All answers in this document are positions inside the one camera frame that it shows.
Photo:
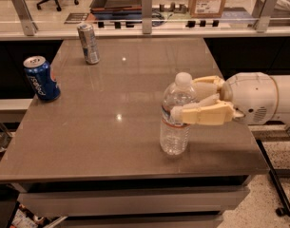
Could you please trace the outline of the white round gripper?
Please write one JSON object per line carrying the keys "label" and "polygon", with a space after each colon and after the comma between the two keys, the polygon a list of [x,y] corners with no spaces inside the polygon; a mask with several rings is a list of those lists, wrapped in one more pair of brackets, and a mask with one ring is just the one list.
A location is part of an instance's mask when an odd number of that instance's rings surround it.
{"label": "white round gripper", "polygon": [[176,123],[222,125],[239,118],[246,124],[265,124],[277,108],[276,83],[261,72],[238,73],[225,82],[216,75],[200,77],[192,86],[200,102],[174,106],[170,117]]}

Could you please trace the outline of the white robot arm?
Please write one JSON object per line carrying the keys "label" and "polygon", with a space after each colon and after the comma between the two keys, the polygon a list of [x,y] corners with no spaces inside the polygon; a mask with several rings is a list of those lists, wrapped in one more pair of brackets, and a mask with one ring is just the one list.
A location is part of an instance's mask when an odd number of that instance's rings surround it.
{"label": "white robot arm", "polygon": [[290,127],[290,75],[238,73],[227,80],[218,76],[196,78],[196,103],[176,106],[173,120],[184,124],[222,125],[237,121],[260,125],[279,121]]}

